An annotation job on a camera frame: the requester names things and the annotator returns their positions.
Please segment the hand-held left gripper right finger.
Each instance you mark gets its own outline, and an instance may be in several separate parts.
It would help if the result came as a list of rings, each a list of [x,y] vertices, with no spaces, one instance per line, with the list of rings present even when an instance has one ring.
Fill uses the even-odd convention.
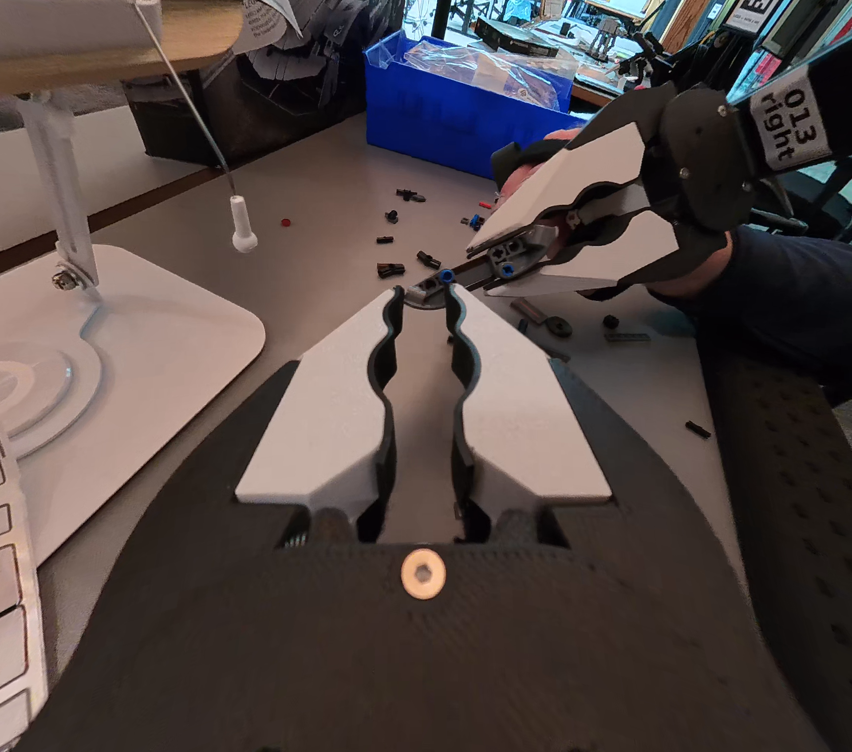
[[[446,286],[445,312],[463,387],[453,410],[452,481],[465,523],[610,502],[560,382],[564,366],[460,285]]]

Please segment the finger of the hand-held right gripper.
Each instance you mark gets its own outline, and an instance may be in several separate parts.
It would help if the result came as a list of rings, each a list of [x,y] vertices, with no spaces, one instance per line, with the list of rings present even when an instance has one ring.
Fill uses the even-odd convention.
[[[632,121],[583,142],[590,130],[585,128],[567,147],[558,147],[555,140],[543,142],[556,153],[494,211],[474,235],[467,254],[482,253],[531,227],[548,212],[570,209],[599,184],[622,186],[638,179],[646,148],[638,124]],[[538,164],[522,160],[521,166],[527,163]]]
[[[578,290],[608,289],[678,249],[673,226],[657,214],[635,214],[626,230],[605,245],[584,245],[569,261],[549,261],[485,295],[520,298]]]

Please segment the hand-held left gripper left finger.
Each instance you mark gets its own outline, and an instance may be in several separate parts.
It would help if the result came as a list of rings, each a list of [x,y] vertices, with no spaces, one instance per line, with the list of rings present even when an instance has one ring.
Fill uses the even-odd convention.
[[[251,504],[381,526],[396,475],[393,409],[404,292],[381,293],[304,353],[236,487]]]

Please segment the dark grey lego assembly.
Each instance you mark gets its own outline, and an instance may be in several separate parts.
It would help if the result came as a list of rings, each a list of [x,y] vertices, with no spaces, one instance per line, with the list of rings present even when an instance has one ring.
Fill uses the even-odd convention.
[[[406,289],[404,301],[417,310],[440,310],[445,306],[446,289],[451,285],[468,291],[499,288],[539,266],[557,236],[555,226],[533,225],[462,265],[434,271]]]

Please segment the person's right forearm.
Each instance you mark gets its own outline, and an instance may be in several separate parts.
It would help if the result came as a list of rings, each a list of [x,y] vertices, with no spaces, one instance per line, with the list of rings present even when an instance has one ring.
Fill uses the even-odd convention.
[[[683,277],[646,289],[735,345],[816,379],[850,400],[851,247],[741,225]]]

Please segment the black lego figure model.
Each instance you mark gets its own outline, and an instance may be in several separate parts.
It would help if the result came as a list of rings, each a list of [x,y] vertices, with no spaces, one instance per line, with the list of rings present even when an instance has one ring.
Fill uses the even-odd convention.
[[[673,66],[655,35],[637,31],[631,35],[631,41],[640,50],[617,66],[617,74],[623,78],[622,91],[662,86],[670,81]]]

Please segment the grey lego walker model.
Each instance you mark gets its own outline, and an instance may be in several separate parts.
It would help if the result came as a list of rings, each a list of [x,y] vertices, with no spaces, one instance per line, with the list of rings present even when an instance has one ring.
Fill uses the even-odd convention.
[[[587,55],[597,63],[606,63],[616,41],[623,37],[623,31],[623,24],[617,17],[604,16],[595,37],[588,44]]]

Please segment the person's right hand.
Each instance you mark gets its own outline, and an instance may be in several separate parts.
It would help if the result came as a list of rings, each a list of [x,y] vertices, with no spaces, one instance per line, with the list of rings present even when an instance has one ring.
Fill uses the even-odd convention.
[[[553,131],[547,134],[544,139],[545,140],[555,140],[562,142],[569,142],[577,137],[581,133],[582,128],[572,128],[572,129],[562,129]],[[509,199],[512,195],[514,195],[517,190],[523,185],[527,179],[538,170],[541,166],[541,163],[538,164],[525,164],[519,166],[512,174],[507,178],[505,184],[500,190],[500,195],[496,198],[495,201],[495,209],[499,206],[502,206],[507,199]]]

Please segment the clear plastic bags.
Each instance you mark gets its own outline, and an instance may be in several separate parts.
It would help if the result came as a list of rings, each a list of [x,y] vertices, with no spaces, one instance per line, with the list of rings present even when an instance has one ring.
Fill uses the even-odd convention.
[[[380,54],[387,67],[395,59],[427,74],[474,86],[551,111],[565,111],[580,62],[559,51],[555,56],[492,51],[484,43],[442,46],[420,40],[400,54]]]

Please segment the black flat box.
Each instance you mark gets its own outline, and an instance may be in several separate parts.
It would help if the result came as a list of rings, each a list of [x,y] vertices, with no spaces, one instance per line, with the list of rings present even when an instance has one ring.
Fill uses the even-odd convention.
[[[473,25],[474,34],[493,52],[505,52],[533,58],[555,58],[558,46],[538,38],[530,30],[506,22],[478,18]]]

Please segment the blue plastic bin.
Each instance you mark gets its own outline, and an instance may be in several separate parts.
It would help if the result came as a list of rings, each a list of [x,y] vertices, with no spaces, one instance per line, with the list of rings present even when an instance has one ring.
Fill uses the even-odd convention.
[[[370,145],[492,179],[507,144],[584,124],[569,110],[570,80],[556,79],[552,110],[414,68],[405,55],[415,46],[399,31],[364,51]]]

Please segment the white book stand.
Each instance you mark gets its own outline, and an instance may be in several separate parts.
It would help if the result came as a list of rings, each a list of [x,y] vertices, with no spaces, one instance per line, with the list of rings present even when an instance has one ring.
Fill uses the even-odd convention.
[[[260,353],[247,310],[116,246],[94,245],[62,86],[215,62],[241,0],[2,0],[2,93],[15,96],[56,253],[2,277],[2,434],[38,566]]]

